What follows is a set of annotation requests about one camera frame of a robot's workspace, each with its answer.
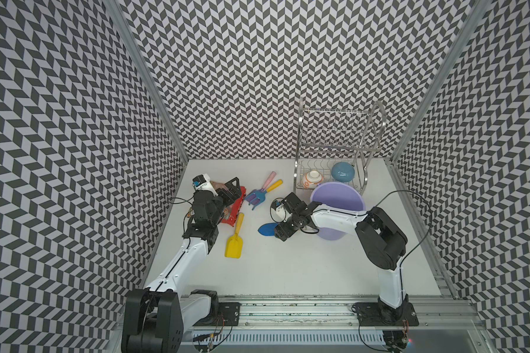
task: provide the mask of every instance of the metal vent grille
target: metal vent grille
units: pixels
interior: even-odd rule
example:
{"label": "metal vent grille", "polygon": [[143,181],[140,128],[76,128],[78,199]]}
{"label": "metal vent grille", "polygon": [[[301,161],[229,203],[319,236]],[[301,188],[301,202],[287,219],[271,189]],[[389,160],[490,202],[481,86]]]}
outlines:
{"label": "metal vent grille", "polygon": [[[212,333],[211,330],[196,330],[193,335]],[[214,342],[220,342],[228,332],[216,336]],[[381,330],[361,330],[361,337],[368,345],[383,344]],[[208,339],[199,342],[201,346]],[[318,344],[318,345],[363,345],[357,330],[234,330],[222,344]]]}

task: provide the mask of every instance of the dish rack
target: dish rack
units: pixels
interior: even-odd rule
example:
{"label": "dish rack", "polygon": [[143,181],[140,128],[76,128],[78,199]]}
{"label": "dish rack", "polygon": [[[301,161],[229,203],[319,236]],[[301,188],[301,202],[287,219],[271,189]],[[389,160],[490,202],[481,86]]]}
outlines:
{"label": "dish rack", "polygon": [[[374,119],[376,115],[380,116],[378,128]],[[303,186],[302,180],[312,170],[322,174],[322,182],[333,181],[332,167],[345,161],[357,172],[355,178],[346,184],[363,195],[367,187],[367,167],[373,155],[381,151],[381,138],[386,127],[387,112],[380,101],[375,101],[367,111],[304,108],[301,103],[298,109],[294,192],[308,189]]]}

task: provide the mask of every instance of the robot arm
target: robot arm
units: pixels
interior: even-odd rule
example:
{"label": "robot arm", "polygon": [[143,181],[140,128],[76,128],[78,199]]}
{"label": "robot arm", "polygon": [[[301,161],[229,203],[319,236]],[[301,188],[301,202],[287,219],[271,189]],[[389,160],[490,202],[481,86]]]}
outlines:
{"label": "robot arm", "polygon": [[241,197],[238,178],[215,190],[207,174],[193,179],[194,215],[183,235],[177,254],[161,274],[144,289],[127,295],[122,328],[122,353],[176,352],[184,328],[196,322],[209,325],[218,318],[218,295],[197,290],[181,298],[189,276],[212,250],[224,209]]}
{"label": "robot arm", "polygon": [[401,262],[408,240],[381,208],[374,207],[366,212],[329,207],[319,202],[307,205],[294,193],[271,207],[285,219],[275,227],[275,237],[282,241],[306,226],[357,234],[367,258],[377,266],[380,314],[388,322],[395,322],[402,316],[408,296],[402,285]]}

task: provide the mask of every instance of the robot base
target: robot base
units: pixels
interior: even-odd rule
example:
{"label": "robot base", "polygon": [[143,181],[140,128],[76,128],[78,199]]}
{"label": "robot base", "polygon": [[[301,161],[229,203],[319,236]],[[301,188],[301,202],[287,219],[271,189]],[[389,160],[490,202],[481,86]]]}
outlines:
{"label": "robot base", "polygon": [[[225,319],[225,326],[238,326],[240,323],[240,303],[226,302],[218,304],[218,315],[223,315]],[[218,317],[214,317],[212,322],[207,320],[200,320],[194,326],[215,326],[218,322]]]}
{"label": "robot base", "polygon": [[353,304],[357,319],[361,326],[403,326],[406,321],[409,326],[418,326],[418,317],[414,307],[408,301],[408,295],[403,300],[403,305],[394,309],[381,300],[377,303]]}

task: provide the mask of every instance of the black and white wallpaper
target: black and white wallpaper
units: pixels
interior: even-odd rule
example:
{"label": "black and white wallpaper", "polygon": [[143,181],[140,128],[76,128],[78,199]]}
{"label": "black and white wallpaper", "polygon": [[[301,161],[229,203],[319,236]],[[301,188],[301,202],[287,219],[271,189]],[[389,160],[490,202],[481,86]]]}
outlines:
{"label": "black and white wallpaper", "polygon": [[100,0],[0,1],[0,352],[104,347],[183,168]]}
{"label": "black and white wallpaper", "polygon": [[399,163],[501,352],[530,352],[530,1],[493,1]]}
{"label": "black and white wallpaper", "polygon": [[301,98],[383,101],[389,156],[473,2],[120,0],[190,158],[294,157]]}

